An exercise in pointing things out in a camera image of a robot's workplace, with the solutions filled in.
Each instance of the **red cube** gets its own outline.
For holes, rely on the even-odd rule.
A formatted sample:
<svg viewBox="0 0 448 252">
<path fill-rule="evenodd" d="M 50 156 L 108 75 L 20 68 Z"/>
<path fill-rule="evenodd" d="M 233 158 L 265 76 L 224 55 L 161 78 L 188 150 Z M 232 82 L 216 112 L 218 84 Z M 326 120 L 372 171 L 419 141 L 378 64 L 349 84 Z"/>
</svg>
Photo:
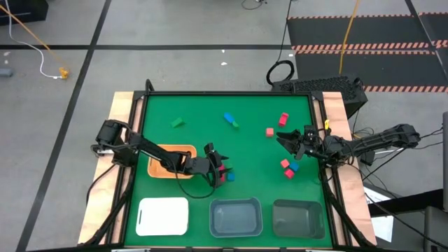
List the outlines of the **red cube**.
<svg viewBox="0 0 448 252">
<path fill-rule="evenodd" d="M 294 177 L 294 171 L 293 171 L 292 169 L 287 169 L 287 170 L 285 171 L 285 176 L 286 176 L 288 179 L 292 179 L 292 178 Z"/>
<path fill-rule="evenodd" d="M 218 171 L 222 171 L 222 170 L 224 170 L 225 169 L 225 167 L 224 167 L 224 164 L 223 165 L 221 165 L 219 168 L 218 168 Z M 223 174 L 223 175 L 221 175 L 221 181 L 222 182 L 225 182 L 225 174 Z"/>
<path fill-rule="evenodd" d="M 286 121 L 288 120 L 289 115 L 287 113 L 282 113 L 280 120 L 279 120 L 279 126 L 280 127 L 285 127 L 286 125 Z"/>
<path fill-rule="evenodd" d="M 274 128 L 267 128 L 266 137 L 273 137 L 273 136 L 274 136 Z"/>
</svg>

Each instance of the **dark gray bin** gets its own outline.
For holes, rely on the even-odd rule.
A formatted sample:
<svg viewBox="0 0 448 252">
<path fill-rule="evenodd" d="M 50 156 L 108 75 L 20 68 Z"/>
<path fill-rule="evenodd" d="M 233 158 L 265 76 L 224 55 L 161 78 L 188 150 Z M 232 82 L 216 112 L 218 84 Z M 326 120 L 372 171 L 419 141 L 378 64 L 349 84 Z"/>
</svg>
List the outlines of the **dark gray bin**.
<svg viewBox="0 0 448 252">
<path fill-rule="evenodd" d="M 262 231 L 258 199 L 215 199 L 210 203 L 210 233 L 214 237 L 252 237 Z"/>
<path fill-rule="evenodd" d="M 280 237 L 325 236 L 322 206 L 318 202 L 278 199 L 274 202 L 272 220 L 274 233 Z"/>
</svg>

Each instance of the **green table surface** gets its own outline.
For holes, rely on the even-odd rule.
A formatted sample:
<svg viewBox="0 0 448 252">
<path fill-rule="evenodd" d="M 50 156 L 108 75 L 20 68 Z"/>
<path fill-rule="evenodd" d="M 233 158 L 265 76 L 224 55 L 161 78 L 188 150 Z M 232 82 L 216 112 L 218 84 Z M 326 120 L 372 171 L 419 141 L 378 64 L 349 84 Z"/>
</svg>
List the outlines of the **green table surface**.
<svg viewBox="0 0 448 252">
<path fill-rule="evenodd" d="M 231 113 L 239 124 L 235 129 L 223 115 Z M 283 112 L 289 114 L 285 127 L 278 121 Z M 185 124 L 173 128 L 171 122 L 182 117 Z M 219 246 L 219 247 L 331 247 L 331 238 L 318 162 L 311 157 L 299 161 L 300 169 L 289 180 L 280 161 L 293 157 L 275 137 L 267 138 L 265 130 L 274 132 L 302 130 L 312 124 L 306 96 L 150 96 L 144 118 L 143 135 L 157 144 L 191 144 L 198 155 L 212 142 L 222 155 L 230 157 L 234 182 L 226 182 L 206 199 L 184 195 L 174 179 L 148 175 L 148 156 L 140 154 L 129 218 L 125 234 L 126 246 Z M 200 176 L 182 180 L 193 195 L 211 191 Z M 188 231 L 181 236 L 147 236 L 136 234 L 139 203 L 146 197 L 186 197 L 189 204 Z M 209 206 L 214 199 L 247 199 L 256 197 L 262 206 L 263 231 L 257 237 L 215 238 L 209 229 Z M 325 237 L 304 239 L 278 237 L 272 229 L 274 200 L 309 200 L 319 202 L 323 210 Z"/>
</svg>

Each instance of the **green cube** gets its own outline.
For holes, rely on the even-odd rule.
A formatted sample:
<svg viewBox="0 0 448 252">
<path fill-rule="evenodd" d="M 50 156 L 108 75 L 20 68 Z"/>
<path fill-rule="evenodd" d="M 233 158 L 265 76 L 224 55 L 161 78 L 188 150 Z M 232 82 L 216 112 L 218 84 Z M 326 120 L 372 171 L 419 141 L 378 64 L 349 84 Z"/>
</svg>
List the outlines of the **green cube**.
<svg viewBox="0 0 448 252">
<path fill-rule="evenodd" d="M 184 124 L 184 121 L 182 120 L 182 118 L 177 118 L 177 119 L 175 119 L 175 120 L 171 123 L 171 126 L 172 126 L 172 127 L 177 127 L 177 126 L 180 126 L 180 125 L 182 125 L 182 124 Z"/>
</svg>

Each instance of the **wooden tray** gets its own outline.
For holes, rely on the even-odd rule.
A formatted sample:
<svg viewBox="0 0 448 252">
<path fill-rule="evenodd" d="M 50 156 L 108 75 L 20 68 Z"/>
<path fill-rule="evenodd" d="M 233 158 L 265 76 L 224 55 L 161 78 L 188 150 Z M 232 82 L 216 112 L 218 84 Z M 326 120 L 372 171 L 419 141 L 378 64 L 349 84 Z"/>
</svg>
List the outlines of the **wooden tray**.
<svg viewBox="0 0 448 252">
<path fill-rule="evenodd" d="M 159 144 L 158 146 L 164 148 L 167 151 L 183 151 L 191 152 L 191 157 L 194 158 L 197 155 L 196 148 L 191 145 L 177 145 L 177 144 Z M 148 174 L 149 176 L 152 176 L 153 178 L 159 178 L 159 179 L 175 179 L 176 175 L 172 172 L 167 171 L 159 161 L 155 160 L 154 158 L 149 158 L 148 162 Z M 177 174 L 177 177 L 180 179 L 191 179 L 193 175 L 183 175 L 183 174 Z"/>
</svg>

